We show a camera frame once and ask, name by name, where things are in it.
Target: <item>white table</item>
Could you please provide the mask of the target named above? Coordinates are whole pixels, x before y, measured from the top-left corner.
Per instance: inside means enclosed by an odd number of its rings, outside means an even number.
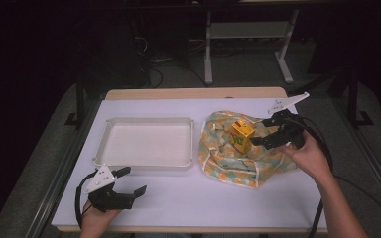
[[[208,177],[201,170],[197,159],[200,130],[206,117],[219,110],[231,110],[260,118],[270,117],[267,109],[273,104],[274,98],[254,97],[268,97],[271,89],[276,92],[277,97],[283,97],[284,90],[280,88],[110,92],[101,103],[52,224],[61,231],[79,231],[74,213],[75,189],[86,175],[94,171],[92,158],[96,155],[107,119],[123,116],[188,116],[194,120],[192,166],[184,171],[145,171],[133,168],[130,175],[117,179],[114,187],[116,192],[131,193],[143,185],[147,186],[147,191],[135,200],[131,210],[122,211],[113,220],[109,230],[188,233],[308,232],[314,221],[320,195],[314,181],[304,172],[298,170],[273,175],[262,186],[252,189]],[[246,98],[215,98],[227,95]],[[83,194],[81,204],[86,199],[87,196]],[[327,232],[323,215],[317,232]]]

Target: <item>shelf leg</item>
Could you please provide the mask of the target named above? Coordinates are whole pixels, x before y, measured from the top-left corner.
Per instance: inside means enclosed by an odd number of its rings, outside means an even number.
[[[211,12],[206,17],[206,50],[205,50],[205,83],[212,84],[212,64],[211,64]]]
[[[284,80],[286,83],[293,83],[292,75],[290,74],[289,68],[287,67],[284,57],[287,52],[287,48],[290,43],[290,39],[293,34],[293,30],[296,25],[297,16],[299,15],[299,9],[296,9],[292,13],[289,25],[287,26],[286,33],[284,36],[284,43],[279,52],[275,52],[275,58],[277,59],[278,65],[280,66],[281,73],[283,74]]]

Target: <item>yellow box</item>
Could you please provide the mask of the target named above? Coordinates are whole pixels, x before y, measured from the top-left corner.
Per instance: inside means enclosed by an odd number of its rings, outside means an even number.
[[[241,154],[246,154],[252,147],[249,140],[255,134],[252,125],[243,119],[238,119],[230,128],[230,143]]]

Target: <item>plastic tray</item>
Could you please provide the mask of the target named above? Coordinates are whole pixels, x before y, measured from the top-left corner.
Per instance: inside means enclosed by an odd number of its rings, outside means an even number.
[[[185,169],[192,162],[193,120],[112,118],[96,157],[97,166]]]

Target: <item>cable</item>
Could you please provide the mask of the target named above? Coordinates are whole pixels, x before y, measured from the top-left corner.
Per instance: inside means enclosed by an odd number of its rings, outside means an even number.
[[[75,193],[75,216],[76,216],[76,221],[78,222],[79,228],[81,228],[81,226],[82,226],[82,214],[85,213],[85,211],[83,213],[81,213],[81,208],[80,208],[80,197],[81,197],[82,186],[85,184],[85,182],[88,179],[93,178],[95,176],[95,174],[97,174],[97,170],[95,172],[89,174],[88,176],[86,176],[82,180],[82,182],[79,184],[79,186],[76,188],[76,193]]]
[[[229,57],[233,57],[236,55],[244,54],[246,51],[246,49],[244,47],[243,48],[235,47],[234,44],[232,45],[232,47],[228,47],[228,48],[216,46],[217,42],[213,42],[211,45],[212,45],[211,56],[216,57],[216,58],[229,58]],[[221,51],[221,50],[223,50],[223,51],[232,50],[232,52],[228,53],[228,54],[223,54],[223,55],[215,52],[215,51]]]
[[[180,65],[180,64],[177,64],[177,65],[158,65],[158,67],[182,67],[182,68],[187,69],[188,71],[192,72],[203,83],[204,86],[208,86],[204,82],[204,80],[194,70],[192,70],[189,67],[186,67],[186,66],[183,66],[183,65]]]
[[[325,155],[327,163],[329,165],[329,169],[332,172],[333,171],[332,155],[330,154],[330,150],[329,150],[329,148],[328,148],[328,146],[326,144],[326,141],[324,140],[324,137],[323,137],[320,129],[318,128],[318,126],[312,120],[308,119],[308,121],[311,122],[317,128],[319,135],[311,127],[309,127],[307,125],[304,125],[303,123],[300,123],[300,122],[298,122],[296,120],[293,120],[293,119],[284,119],[284,121],[293,123],[293,124],[295,124],[295,125],[297,125],[299,127],[304,128],[306,131],[309,132],[309,134],[311,134],[315,138],[315,140],[317,141],[319,147],[323,151],[323,154]],[[319,223],[320,216],[321,216],[322,212],[323,212],[323,203],[322,203],[322,200],[320,200],[319,201],[319,205],[317,206],[317,213],[315,214],[314,223],[312,225],[312,229],[311,229],[311,232],[309,233],[308,238],[315,237],[315,234],[317,233],[317,230],[318,230],[318,223]]]
[[[343,178],[343,177],[340,177],[340,176],[337,176],[337,175],[333,175],[333,176],[335,178],[340,179],[340,180],[350,184],[351,186],[355,187],[356,189],[361,191],[363,194],[365,194],[367,197],[369,197],[371,200],[373,200],[381,208],[381,203],[375,197],[370,195],[366,190],[364,190],[363,188],[361,188],[360,186],[358,186],[357,184],[355,184],[354,182],[352,182],[352,181],[350,181],[350,180],[348,180],[346,178]]]
[[[200,44],[193,49],[188,49],[188,56],[197,53],[198,51],[202,50],[204,46],[206,46],[205,40],[189,40],[189,42],[200,42]]]
[[[89,210],[89,208],[91,208],[92,205],[89,205],[84,211],[82,211],[82,216],[84,216],[85,212],[87,212],[87,210]]]
[[[149,70],[155,71],[155,72],[157,72],[160,75],[160,82],[157,83],[155,86],[153,86],[153,83],[151,82],[151,77],[150,76],[148,77],[149,78],[150,88],[157,88],[157,87],[159,87],[162,84],[163,79],[164,79],[163,74],[160,71],[158,71],[155,68],[153,68],[153,67],[150,67]]]
[[[138,52],[138,54],[140,54],[140,55],[143,55],[144,54],[144,52],[147,50],[147,48],[148,48],[148,42],[147,42],[147,40],[145,40],[145,38],[142,38],[142,37],[135,37],[135,40],[139,40],[139,41],[142,41],[142,42],[144,42],[144,49],[141,51],[141,52]]]

